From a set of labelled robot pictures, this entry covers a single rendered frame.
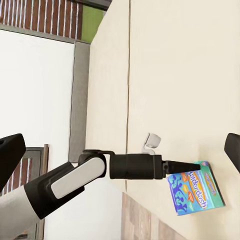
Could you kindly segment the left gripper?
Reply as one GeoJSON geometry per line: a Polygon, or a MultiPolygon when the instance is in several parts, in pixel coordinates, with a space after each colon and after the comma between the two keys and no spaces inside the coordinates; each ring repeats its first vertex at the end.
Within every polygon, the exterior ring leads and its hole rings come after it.
{"type": "Polygon", "coordinates": [[[199,171],[201,165],[181,161],[165,160],[162,155],[150,153],[126,154],[126,176],[128,180],[162,180],[171,174],[199,171]]]}

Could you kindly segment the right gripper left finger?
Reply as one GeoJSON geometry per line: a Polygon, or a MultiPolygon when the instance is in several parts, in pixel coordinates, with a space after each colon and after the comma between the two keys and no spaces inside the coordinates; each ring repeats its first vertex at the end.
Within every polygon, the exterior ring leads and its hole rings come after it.
{"type": "Polygon", "coordinates": [[[22,133],[0,138],[0,193],[26,152],[22,133]]]}

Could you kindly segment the board game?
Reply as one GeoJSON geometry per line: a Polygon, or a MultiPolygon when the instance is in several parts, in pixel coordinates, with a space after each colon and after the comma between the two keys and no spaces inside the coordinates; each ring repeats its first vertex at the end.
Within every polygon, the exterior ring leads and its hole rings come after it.
{"type": "Polygon", "coordinates": [[[208,162],[197,161],[195,164],[200,165],[200,170],[166,177],[177,216],[224,207],[208,162]]]}

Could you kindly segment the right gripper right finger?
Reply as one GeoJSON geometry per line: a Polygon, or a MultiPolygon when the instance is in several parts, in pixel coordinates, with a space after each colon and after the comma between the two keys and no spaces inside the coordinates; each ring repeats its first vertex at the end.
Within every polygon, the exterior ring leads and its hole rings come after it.
{"type": "Polygon", "coordinates": [[[231,162],[235,165],[240,173],[240,135],[229,133],[227,135],[224,151],[230,158],[231,162]]]}

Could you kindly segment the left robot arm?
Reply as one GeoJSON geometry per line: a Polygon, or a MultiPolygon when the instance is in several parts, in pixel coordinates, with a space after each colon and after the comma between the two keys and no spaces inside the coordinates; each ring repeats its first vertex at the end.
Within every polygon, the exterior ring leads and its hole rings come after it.
{"type": "Polygon", "coordinates": [[[76,167],[68,161],[0,197],[0,240],[14,240],[61,206],[85,191],[85,186],[106,176],[114,179],[162,180],[171,174],[199,171],[201,165],[165,160],[155,155],[162,138],[148,132],[140,153],[86,149],[76,167]],[[145,149],[145,146],[151,149],[145,149]]]}

